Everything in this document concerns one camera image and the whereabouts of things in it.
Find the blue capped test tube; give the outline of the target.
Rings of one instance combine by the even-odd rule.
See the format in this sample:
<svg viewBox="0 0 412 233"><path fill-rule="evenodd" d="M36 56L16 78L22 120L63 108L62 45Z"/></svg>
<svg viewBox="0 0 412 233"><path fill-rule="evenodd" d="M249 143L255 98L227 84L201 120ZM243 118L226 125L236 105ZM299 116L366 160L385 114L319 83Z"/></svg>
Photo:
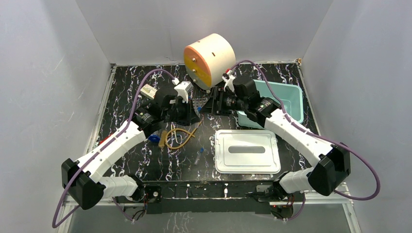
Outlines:
<svg viewBox="0 0 412 233"><path fill-rule="evenodd" d="M198 163L200 161L200 157L201 157L203 152L204 152L204 148L200 148L200 150L198 151L197 156L195 158L195 161L194 161L195 166L198 165Z"/></svg>

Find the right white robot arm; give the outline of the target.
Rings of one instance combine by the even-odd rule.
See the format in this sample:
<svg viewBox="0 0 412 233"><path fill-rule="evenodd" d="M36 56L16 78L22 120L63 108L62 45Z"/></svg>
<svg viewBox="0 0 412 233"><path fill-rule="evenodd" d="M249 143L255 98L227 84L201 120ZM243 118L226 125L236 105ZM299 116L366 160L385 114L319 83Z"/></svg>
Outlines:
<svg viewBox="0 0 412 233"><path fill-rule="evenodd" d="M262 97L255 81L250 78L235 79L232 90L215 87L200 113L227 116L237 110L245 112L251 121L280 136L311 165L305 170L282 173L265 191L257 191L256 196L286 201L294 192L305 190L315 190L328 196L350 174L348 150L311 136L310 130L284 113L279 101Z"/></svg>

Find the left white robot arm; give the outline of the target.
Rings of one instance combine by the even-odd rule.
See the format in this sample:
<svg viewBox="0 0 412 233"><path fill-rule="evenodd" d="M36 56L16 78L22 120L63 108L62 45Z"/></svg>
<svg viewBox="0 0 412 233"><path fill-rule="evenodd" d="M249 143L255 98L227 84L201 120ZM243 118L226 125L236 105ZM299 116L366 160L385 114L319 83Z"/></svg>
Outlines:
<svg viewBox="0 0 412 233"><path fill-rule="evenodd" d="M87 210L101 199L127 196L133 202L143 200L143 182L134 175L106 177L104 174L124 154L160 130L161 123L190 126L199 122L192 98L175 94L157 94L140 106L135 100L129 118L90 153L61 165L62 185L66 193Z"/></svg>

